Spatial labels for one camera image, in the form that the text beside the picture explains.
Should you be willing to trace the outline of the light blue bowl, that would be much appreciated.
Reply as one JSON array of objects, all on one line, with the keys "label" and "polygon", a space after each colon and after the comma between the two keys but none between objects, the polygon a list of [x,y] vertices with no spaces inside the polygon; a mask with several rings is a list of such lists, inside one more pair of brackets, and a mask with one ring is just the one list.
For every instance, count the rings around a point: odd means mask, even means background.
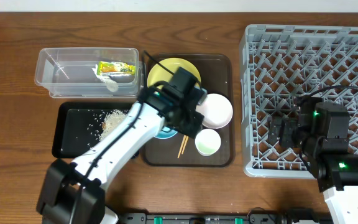
[{"label": "light blue bowl", "polygon": [[155,138],[157,138],[157,139],[169,139],[169,138],[174,137],[174,135],[176,135],[176,134],[177,134],[176,130],[164,126],[161,129],[161,131],[155,136]]}]

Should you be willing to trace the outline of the white green cup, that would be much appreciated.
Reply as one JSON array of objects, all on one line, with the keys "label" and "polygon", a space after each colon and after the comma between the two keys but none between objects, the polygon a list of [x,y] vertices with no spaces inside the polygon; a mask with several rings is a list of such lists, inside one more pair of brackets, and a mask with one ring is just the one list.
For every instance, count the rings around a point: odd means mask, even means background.
[{"label": "white green cup", "polygon": [[213,129],[203,129],[195,137],[195,146],[202,156],[211,156],[221,147],[221,137]]}]

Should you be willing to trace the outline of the pile of rice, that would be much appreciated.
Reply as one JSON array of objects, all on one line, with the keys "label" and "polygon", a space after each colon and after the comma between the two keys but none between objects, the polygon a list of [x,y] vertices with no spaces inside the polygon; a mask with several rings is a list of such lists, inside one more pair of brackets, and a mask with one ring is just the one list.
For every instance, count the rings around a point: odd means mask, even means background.
[{"label": "pile of rice", "polygon": [[92,110],[87,131],[96,140],[101,141],[114,131],[126,118],[129,110]]}]

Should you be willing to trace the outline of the white tissue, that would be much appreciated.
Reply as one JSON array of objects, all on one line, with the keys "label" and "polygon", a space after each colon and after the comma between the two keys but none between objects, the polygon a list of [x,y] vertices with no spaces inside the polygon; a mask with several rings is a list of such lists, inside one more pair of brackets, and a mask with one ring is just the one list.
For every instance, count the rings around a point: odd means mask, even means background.
[{"label": "white tissue", "polygon": [[92,68],[92,71],[94,72],[94,74],[96,75],[96,78],[99,79],[101,82],[103,82],[106,85],[106,88],[110,91],[110,92],[117,92],[119,87],[118,87],[118,83],[115,82],[114,80],[111,79],[111,77],[106,77],[106,76],[102,76],[102,75],[98,75],[97,71],[98,71],[98,66],[95,65],[94,68]]}]

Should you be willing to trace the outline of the green orange snack wrapper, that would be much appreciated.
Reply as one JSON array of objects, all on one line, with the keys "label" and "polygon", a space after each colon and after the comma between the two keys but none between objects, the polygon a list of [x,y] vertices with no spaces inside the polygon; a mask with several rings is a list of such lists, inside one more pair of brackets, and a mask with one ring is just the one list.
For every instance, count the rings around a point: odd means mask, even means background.
[{"label": "green orange snack wrapper", "polygon": [[100,61],[96,70],[97,75],[135,75],[135,65],[124,62],[104,62]]}]

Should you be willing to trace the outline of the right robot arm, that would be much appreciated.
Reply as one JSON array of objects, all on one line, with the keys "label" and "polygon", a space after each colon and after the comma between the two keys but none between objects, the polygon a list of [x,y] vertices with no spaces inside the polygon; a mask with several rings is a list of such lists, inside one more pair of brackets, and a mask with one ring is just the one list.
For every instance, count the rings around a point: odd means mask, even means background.
[{"label": "right robot arm", "polygon": [[349,152],[345,106],[304,96],[297,118],[273,117],[268,143],[297,148],[317,180],[333,223],[358,223],[358,155]]}]

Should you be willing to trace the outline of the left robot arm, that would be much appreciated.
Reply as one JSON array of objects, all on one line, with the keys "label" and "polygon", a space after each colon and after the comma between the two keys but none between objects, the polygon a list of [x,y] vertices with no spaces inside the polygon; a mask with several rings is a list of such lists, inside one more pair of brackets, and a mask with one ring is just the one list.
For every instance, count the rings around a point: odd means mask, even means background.
[{"label": "left robot arm", "polygon": [[196,112],[207,91],[166,86],[144,88],[126,119],[94,148],[71,163],[51,163],[36,211],[52,223],[117,223],[105,193],[131,157],[164,126],[195,137],[203,116]]}]

